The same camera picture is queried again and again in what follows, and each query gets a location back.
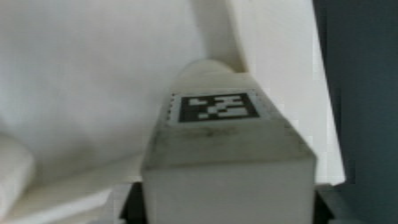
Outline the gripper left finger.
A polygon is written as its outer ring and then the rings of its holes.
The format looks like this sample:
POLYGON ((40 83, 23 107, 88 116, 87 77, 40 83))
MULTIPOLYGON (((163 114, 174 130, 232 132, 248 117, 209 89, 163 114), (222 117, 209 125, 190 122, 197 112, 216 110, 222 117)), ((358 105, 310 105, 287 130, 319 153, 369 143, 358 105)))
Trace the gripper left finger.
POLYGON ((147 224, 142 183, 120 184, 108 197, 111 224, 147 224))

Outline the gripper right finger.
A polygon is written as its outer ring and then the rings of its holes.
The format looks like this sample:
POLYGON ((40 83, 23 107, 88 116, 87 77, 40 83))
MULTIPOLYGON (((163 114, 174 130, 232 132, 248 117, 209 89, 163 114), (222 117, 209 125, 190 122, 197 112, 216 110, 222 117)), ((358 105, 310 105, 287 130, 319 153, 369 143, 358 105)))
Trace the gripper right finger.
POLYGON ((355 215, 330 184, 316 186, 312 224, 355 224, 355 215))

